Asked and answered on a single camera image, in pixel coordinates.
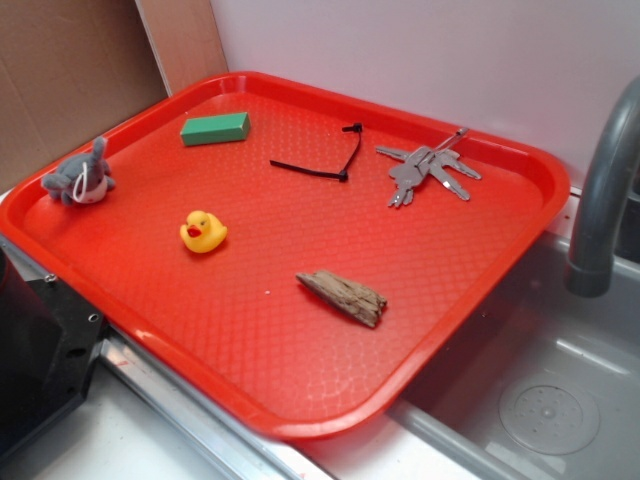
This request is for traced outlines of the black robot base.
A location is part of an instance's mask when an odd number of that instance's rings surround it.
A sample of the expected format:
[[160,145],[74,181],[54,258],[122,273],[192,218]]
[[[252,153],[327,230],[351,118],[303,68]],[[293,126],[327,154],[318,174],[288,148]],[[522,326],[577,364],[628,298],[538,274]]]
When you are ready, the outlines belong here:
[[1,460],[88,394],[103,313],[59,279],[24,279],[1,254]]

